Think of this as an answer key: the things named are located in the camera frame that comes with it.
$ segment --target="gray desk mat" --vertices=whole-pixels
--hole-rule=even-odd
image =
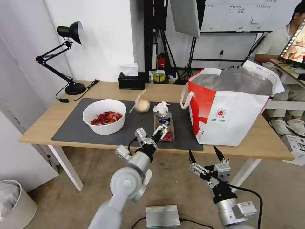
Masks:
[[[125,123],[122,129],[110,135],[98,135],[83,121],[83,111],[88,105],[99,99],[84,98],[75,107],[68,116],[56,134],[52,137],[54,141],[63,142],[81,142],[103,145],[124,145],[128,146],[134,138],[136,129],[143,127],[150,137],[154,131],[153,124],[153,107],[158,102],[151,102],[147,113],[138,113],[135,110],[129,113],[134,105],[134,101],[121,100],[127,108]],[[174,123],[175,140],[173,142],[159,142],[160,149],[183,149],[202,151],[202,145],[199,145],[193,133],[192,123],[190,120],[189,109],[181,109],[179,103],[171,103],[168,106],[169,112],[172,113]],[[138,142],[132,143],[132,146],[140,146]]]

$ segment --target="man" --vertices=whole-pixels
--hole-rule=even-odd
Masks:
[[[295,8],[290,24],[268,34],[258,47],[254,60],[264,67],[271,69],[274,65],[270,62],[272,58],[278,58],[290,38],[294,35],[299,25],[305,19],[305,1]],[[275,100],[305,101],[305,89],[297,85],[284,85],[285,91],[274,96]],[[292,119],[287,123],[283,120],[286,110],[268,110],[272,120],[269,124],[280,135],[291,134],[293,131],[299,136],[305,137],[305,127],[302,121],[303,111],[289,111]]]

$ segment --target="plastic food container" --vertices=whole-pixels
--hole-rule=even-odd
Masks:
[[[164,138],[161,141],[165,142],[173,142],[175,140],[175,134],[174,134],[174,124],[173,124],[173,118],[171,113],[166,114],[160,114],[156,113],[153,116],[154,119],[154,129],[156,130],[160,124],[163,124],[166,119],[171,118],[171,122],[169,123],[168,132],[164,136]]]
[[[122,114],[122,117],[111,124],[104,126],[94,126],[91,125],[91,121],[106,111],[119,112]],[[105,99],[94,102],[87,106],[83,112],[83,121],[89,125],[93,132],[100,135],[109,135],[119,131],[125,122],[126,106],[118,100]]]

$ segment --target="red crayfish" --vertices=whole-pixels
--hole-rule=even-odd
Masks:
[[[121,117],[122,115],[119,112],[106,111],[100,115],[97,115],[97,118],[92,120],[91,125],[94,126],[99,126],[99,124],[108,125],[116,122]]]

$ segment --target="logo on bag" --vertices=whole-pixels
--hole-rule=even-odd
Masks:
[[[225,115],[226,115],[226,110],[223,110],[223,109],[217,110],[217,112],[216,112],[216,114],[215,114],[215,116],[216,116],[217,118],[224,118]]]

